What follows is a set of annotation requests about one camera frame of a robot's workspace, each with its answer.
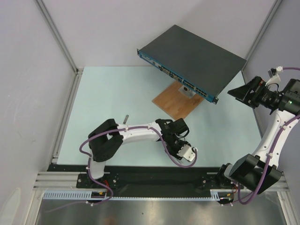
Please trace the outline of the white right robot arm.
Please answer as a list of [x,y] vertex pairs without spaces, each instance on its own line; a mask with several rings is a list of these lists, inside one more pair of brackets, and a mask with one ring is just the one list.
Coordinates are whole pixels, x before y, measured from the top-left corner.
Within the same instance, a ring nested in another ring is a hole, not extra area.
[[269,89],[274,82],[275,78],[265,82],[256,76],[247,84],[228,91],[229,95],[253,109],[262,105],[271,112],[267,130],[255,151],[233,165],[221,166],[216,176],[220,188],[227,188],[235,182],[259,195],[280,180],[280,153],[300,120],[300,82],[290,79],[281,92]]

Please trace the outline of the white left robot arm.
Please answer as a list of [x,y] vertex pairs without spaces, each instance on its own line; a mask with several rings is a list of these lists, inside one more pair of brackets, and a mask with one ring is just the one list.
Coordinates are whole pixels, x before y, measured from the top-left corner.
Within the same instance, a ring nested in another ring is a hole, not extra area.
[[86,181],[94,188],[101,186],[106,162],[122,145],[128,143],[161,141],[172,157],[193,162],[195,150],[185,140],[188,134],[189,128],[182,118],[175,121],[157,119],[152,123],[135,126],[117,124],[114,119],[107,119],[88,135],[91,162]]

